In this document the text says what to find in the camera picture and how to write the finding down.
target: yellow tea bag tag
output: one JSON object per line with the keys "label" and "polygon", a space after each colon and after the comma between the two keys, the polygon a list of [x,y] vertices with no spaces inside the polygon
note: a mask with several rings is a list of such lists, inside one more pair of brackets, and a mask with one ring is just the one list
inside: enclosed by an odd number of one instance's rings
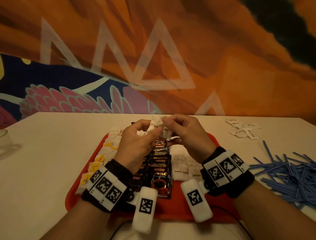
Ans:
{"label": "yellow tea bag tag", "polygon": [[94,159],[95,162],[103,162],[104,161],[104,155],[101,154],[99,156],[97,156],[95,159]]}
{"label": "yellow tea bag tag", "polygon": [[101,162],[93,162],[89,165],[88,172],[94,173],[99,169]]}
{"label": "yellow tea bag tag", "polygon": [[92,175],[93,175],[93,173],[82,174],[80,185],[85,185],[88,182],[88,180],[91,178]]}
{"label": "yellow tea bag tag", "polygon": [[111,145],[112,145],[112,143],[110,143],[110,142],[106,142],[103,144],[104,147],[110,147]]}

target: white table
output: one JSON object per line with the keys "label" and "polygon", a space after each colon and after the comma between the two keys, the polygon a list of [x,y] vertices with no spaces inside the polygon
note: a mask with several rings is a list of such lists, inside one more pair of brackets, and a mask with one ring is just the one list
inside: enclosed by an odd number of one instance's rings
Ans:
{"label": "white table", "polygon": [[[30,116],[7,129],[21,149],[0,160],[0,239],[39,239],[66,214],[65,197],[93,151],[112,126],[125,128],[151,115],[99,113],[43,113]],[[198,116],[205,130],[224,148],[237,152],[249,164],[253,157],[270,162],[261,140],[239,139],[224,120],[229,117]],[[304,153],[316,159],[316,127],[300,118],[237,117],[255,122],[272,154]],[[316,220],[314,210],[303,212]],[[110,235],[117,223],[110,223]],[[154,221],[149,236],[122,227],[116,239],[247,239],[234,224]]]}

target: pile of blue straws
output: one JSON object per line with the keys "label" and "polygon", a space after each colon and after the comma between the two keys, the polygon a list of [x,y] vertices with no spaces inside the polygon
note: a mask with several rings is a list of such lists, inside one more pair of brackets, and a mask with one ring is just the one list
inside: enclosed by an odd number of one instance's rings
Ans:
{"label": "pile of blue straws", "polygon": [[272,163],[263,164],[254,157],[259,164],[250,165],[249,170],[263,168],[264,170],[254,175],[267,174],[271,179],[262,178],[261,181],[296,208],[302,209],[305,205],[316,208],[316,162],[307,155],[296,152],[293,154],[305,161],[289,158],[285,154],[283,154],[284,161],[278,155],[275,155],[276,160],[274,160],[265,141],[263,144]]}

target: wall mural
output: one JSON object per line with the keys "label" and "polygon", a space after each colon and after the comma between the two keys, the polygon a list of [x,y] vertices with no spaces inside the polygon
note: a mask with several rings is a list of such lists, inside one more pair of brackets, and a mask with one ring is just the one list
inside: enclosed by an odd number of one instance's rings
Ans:
{"label": "wall mural", "polygon": [[5,1],[0,128],[38,111],[316,124],[315,10],[313,0]]}

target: orange plastic tray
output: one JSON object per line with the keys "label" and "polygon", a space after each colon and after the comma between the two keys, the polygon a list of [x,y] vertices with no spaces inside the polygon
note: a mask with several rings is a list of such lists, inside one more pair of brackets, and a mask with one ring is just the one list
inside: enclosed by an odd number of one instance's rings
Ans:
{"label": "orange plastic tray", "polygon": [[[215,143],[216,146],[219,146],[217,140],[215,137],[211,134],[209,134],[210,139]],[[88,166],[90,162],[93,162],[94,159],[96,158],[98,152],[102,148],[103,143],[107,139],[108,134],[104,136],[92,156],[90,157],[89,161],[77,177],[76,181],[72,185],[71,189],[69,190],[66,200],[65,200],[65,206],[67,211],[70,211],[70,209],[73,208],[73,206],[79,201],[80,195],[75,195],[75,192],[79,186],[80,180],[81,180],[81,175],[83,173],[88,172]],[[163,199],[163,198],[158,198],[157,203],[156,203],[156,208],[155,208],[155,215],[154,218],[162,219],[162,220],[194,220],[193,215],[191,213],[191,210],[188,206],[188,203],[185,200],[185,197],[182,193],[181,187],[180,187],[181,182],[179,181],[174,181],[173,182],[173,188],[171,190],[171,199]],[[240,215],[236,208],[233,205],[232,200],[226,195],[223,194],[218,197],[212,197],[208,194],[205,195],[206,201],[210,205],[217,205],[220,207],[225,208],[232,214],[234,214],[238,219],[240,219]],[[212,209],[213,212],[213,217],[210,219],[211,222],[218,222],[218,223],[234,223],[236,222],[234,218],[232,218],[230,215],[225,213],[224,211],[214,208]],[[127,217],[127,218],[132,218],[134,213],[130,212],[113,212],[111,214],[112,217]]]}

